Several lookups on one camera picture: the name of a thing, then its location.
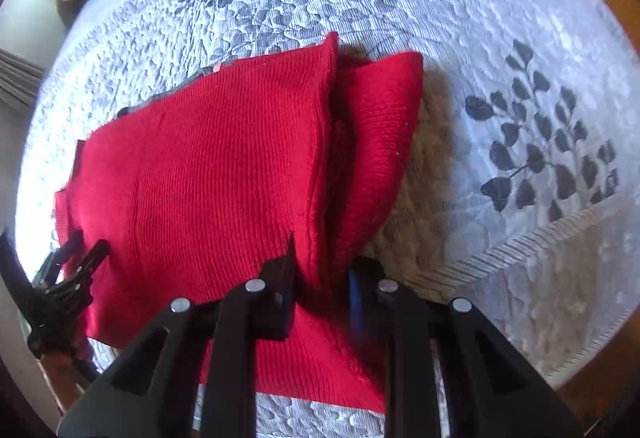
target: red cloth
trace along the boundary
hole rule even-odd
[[[87,335],[122,348],[172,299],[218,299],[255,277],[293,232],[302,295],[290,338],[258,342],[257,390],[382,411],[336,292],[395,202],[421,92],[419,54],[339,56],[331,33],[95,131],[56,202],[62,241],[79,228],[87,247],[111,244]]]

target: metal screw head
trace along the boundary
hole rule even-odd
[[[171,301],[171,311],[175,313],[186,312],[191,307],[191,302],[186,297],[178,297]]]
[[[247,292],[261,292],[267,284],[261,279],[250,279],[244,284]]]
[[[466,297],[456,297],[452,303],[453,310],[460,313],[471,312],[474,307]]]
[[[398,289],[398,282],[393,279],[381,279],[378,282],[378,290],[385,293],[393,293]]]

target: red sweater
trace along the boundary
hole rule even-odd
[[[70,229],[111,255],[88,336],[123,348],[176,297],[218,299],[286,252],[303,288],[285,342],[259,341],[260,392],[383,410],[337,324],[351,259],[395,202],[422,92],[422,57],[369,62],[324,43],[238,60],[79,144],[56,196]]]

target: red knit fabric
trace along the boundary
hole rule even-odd
[[[378,62],[324,43],[238,60],[79,146],[56,198],[60,238],[111,255],[95,273],[88,336],[122,348],[176,297],[203,303],[255,277],[293,232],[303,277],[292,335],[258,342],[257,390],[383,410],[340,329],[351,259],[398,193],[422,57]]]

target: wooden floor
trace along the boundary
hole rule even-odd
[[[604,0],[640,51],[640,3],[638,0]],[[601,418],[640,369],[640,309],[582,371],[559,390],[560,397],[588,429]]]

